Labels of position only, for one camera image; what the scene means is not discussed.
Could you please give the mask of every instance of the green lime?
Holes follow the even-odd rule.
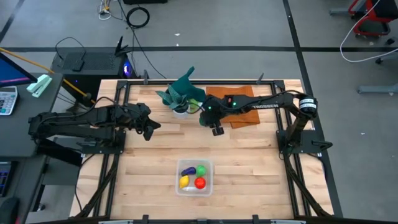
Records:
[[[197,167],[197,177],[203,177],[204,175],[206,175],[206,168],[203,165],[199,165]]]

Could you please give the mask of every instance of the concrete floor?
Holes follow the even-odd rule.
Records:
[[[0,29],[18,1],[0,0]],[[353,21],[345,16],[330,17],[328,10],[348,6],[350,2],[289,0],[301,47],[339,47]],[[98,19],[99,3],[100,0],[26,0],[0,46],[40,47],[48,51],[46,47],[54,47],[60,39],[72,36],[85,47],[114,47],[121,35],[131,45],[132,34],[125,23]],[[142,6],[150,12],[148,25],[137,30],[145,47],[294,46],[282,1],[170,0],[167,4]],[[117,2],[111,2],[111,12],[120,17]],[[137,14],[134,20],[139,23],[143,18],[144,15]],[[391,29],[390,36],[398,36],[397,21],[391,23]],[[387,38],[358,40],[351,35],[345,46],[382,47]],[[68,40],[61,47],[78,47],[78,44]],[[359,85],[398,83],[398,64],[394,60],[383,65],[376,65],[373,60],[348,63],[338,52],[320,51],[304,52],[303,57],[313,92],[320,102],[325,138],[334,144],[328,152],[343,215],[398,221],[397,97],[356,92]],[[55,52],[18,54],[49,67]],[[377,54],[347,53],[346,56],[359,59]],[[196,68],[193,78],[258,78],[263,72],[264,78],[302,78],[294,51],[174,49],[147,52],[147,56],[168,78],[178,78],[192,65]],[[139,72],[147,69],[152,78],[158,77],[142,53],[134,53],[134,58]],[[37,67],[16,61],[30,72],[41,72]],[[55,110],[67,107],[68,104],[57,100]],[[42,202],[49,209],[42,215],[30,215],[29,222],[66,218],[72,197],[72,187],[46,189]]]

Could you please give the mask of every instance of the computer monitor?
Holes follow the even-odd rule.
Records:
[[[37,82],[37,79],[0,53],[0,87]]]

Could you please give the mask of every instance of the orange cloth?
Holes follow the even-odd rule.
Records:
[[[225,95],[247,95],[254,96],[251,86],[243,86],[240,88],[226,88],[226,87],[206,87],[206,94],[213,95],[220,99]],[[260,123],[259,113],[257,110],[252,110],[246,114],[229,115],[221,120],[222,123],[231,122],[232,128],[241,128],[249,125]]]

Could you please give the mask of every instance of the wooden tabletop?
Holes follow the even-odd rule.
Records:
[[[284,81],[287,90],[302,91],[300,80]],[[117,80],[103,80],[98,98],[114,98],[116,83]],[[271,95],[269,85],[253,85],[252,88],[255,96]],[[111,218],[141,219],[144,214],[150,219],[250,219],[253,214],[265,219],[292,218],[285,167],[278,157],[275,111],[259,110],[261,123],[255,126],[231,129],[230,124],[225,123],[225,134],[214,137],[210,128],[199,125],[198,113],[187,119],[174,118],[155,93],[165,89],[163,85],[134,85],[130,90],[129,103],[145,103],[152,110],[150,118],[162,127],[154,131],[150,141],[145,141],[135,131],[127,132],[126,148],[119,160]],[[101,100],[98,106],[109,104]],[[77,194],[83,206],[97,188],[102,158],[103,155],[95,155],[81,168]],[[333,213],[321,162],[305,154],[300,158],[307,188],[327,212]],[[175,193],[179,159],[213,162],[214,186],[210,197],[183,197]],[[297,199],[303,215],[298,190]],[[75,200],[71,215],[78,212]]]

